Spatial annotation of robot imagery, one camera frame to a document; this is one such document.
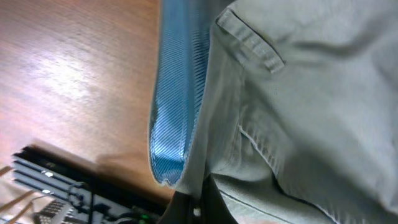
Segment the khaki green cargo shorts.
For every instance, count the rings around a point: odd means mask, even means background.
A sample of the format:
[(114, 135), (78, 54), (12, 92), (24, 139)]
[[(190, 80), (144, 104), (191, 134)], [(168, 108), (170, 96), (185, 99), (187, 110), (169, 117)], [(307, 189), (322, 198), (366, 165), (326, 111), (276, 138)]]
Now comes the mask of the khaki green cargo shorts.
[(161, 223), (396, 223), (397, 2), (162, 1)]

